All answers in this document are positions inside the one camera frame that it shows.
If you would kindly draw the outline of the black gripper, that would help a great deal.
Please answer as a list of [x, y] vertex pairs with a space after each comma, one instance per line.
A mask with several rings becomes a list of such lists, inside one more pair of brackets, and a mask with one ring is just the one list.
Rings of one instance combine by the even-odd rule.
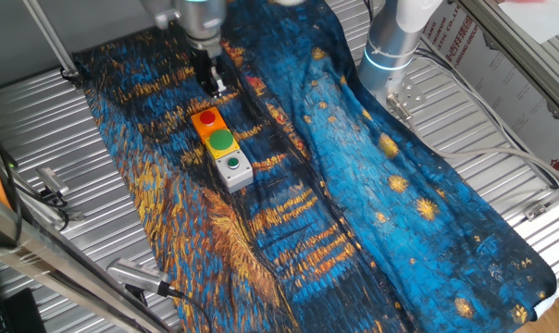
[[192, 65], [197, 81], [205, 84], [205, 91], [218, 97], [227, 90], [223, 80], [223, 67], [218, 63], [219, 56], [211, 56], [206, 50], [192, 49]]

